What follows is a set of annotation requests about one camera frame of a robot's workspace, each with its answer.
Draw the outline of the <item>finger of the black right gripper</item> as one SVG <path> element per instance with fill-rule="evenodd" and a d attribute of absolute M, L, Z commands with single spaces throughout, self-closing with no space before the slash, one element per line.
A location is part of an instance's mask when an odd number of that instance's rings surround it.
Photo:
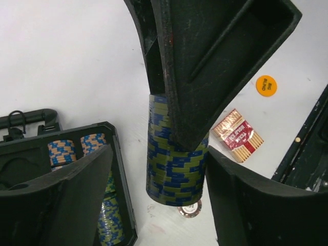
<path fill-rule="evenodd" d="M 291 1 L 126 0 L 152 94 L 168 100 L 173 140 L 194 150 L 301 20 Z"/>

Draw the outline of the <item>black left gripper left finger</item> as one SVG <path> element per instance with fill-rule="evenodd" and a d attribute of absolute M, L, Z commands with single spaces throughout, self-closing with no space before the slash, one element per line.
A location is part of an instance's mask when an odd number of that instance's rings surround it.
<path fill-rule="evenodd" d="M 1 245 L 92 245 L 112 159 L 106 145 L 1 191 Z"/>

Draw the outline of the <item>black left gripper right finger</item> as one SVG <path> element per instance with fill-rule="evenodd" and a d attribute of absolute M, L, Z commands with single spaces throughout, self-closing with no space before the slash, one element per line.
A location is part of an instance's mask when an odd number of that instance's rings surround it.
<path fill-rule="evenodd" d="M 212 147 L 206 180 L 219 245 L 327 245 L 327 193 L 273 181 Z"/>

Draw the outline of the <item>brown white poker chip stack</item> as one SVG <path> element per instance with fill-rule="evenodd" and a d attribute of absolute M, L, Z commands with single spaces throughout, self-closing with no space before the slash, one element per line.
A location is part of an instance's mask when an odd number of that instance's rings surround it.
<path fill-rule="evenodd" d="M 198 202 L 184 207 L 178 207 L 177 208 L 180 215 L 182 215 L 185 218 L 194 218 L 196 217 L 202 209 L 202 202 L 199 200 Z"/>

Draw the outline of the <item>blue green poker chip stack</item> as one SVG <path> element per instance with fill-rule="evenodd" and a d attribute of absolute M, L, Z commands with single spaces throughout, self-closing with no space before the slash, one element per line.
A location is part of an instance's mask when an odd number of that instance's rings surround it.
<path fill-rule="evenodd" d="M 184 207 L 202 197 L 209 135 L 188 152 L 174 142 L 171 125 L 166 97 L 151 94 L 146 192 L 160 204 Z"/>

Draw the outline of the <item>black poker chip case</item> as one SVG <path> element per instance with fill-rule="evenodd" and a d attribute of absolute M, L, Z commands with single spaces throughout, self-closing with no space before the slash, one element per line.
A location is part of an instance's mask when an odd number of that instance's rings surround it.
<path fill-rule="evenodd" d="M 14 111 L 1 118 L 1 128 L 8 131 L 7 135 L 1 137 L 1 191 L 7 191 L 15 185 L 69 165 L 51 167 L 47 147 L 50 142 L 72 140 L 76 148 L 77 161 L 103 146 L 110 145 L 113 151 L 110 171 L 113 172 L 125 234 L 125 239 L 116 245 L 133 245 L 136 242 L 136 222 L 118 135 L 112 124 L 101 122 L 63 131 L 57 120 L 57 112 L 52 109 L 41 109 L 26 113 Z M 97 228 L 92 245 L 100 245 Z"/>

